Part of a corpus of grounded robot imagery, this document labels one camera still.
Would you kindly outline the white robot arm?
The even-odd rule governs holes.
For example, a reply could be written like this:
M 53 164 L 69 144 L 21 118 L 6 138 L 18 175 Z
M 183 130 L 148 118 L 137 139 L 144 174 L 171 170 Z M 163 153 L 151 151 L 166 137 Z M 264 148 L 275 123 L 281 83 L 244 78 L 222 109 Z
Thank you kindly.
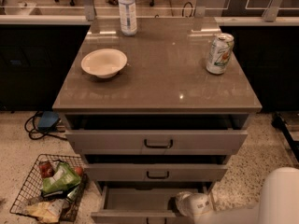
M 253 207 L 217 212 L 206 194 L 189 191 L 178 193 L 175 202 L 193 224 L 299 224 L 299 170 L 282 167 L 271 172 Z

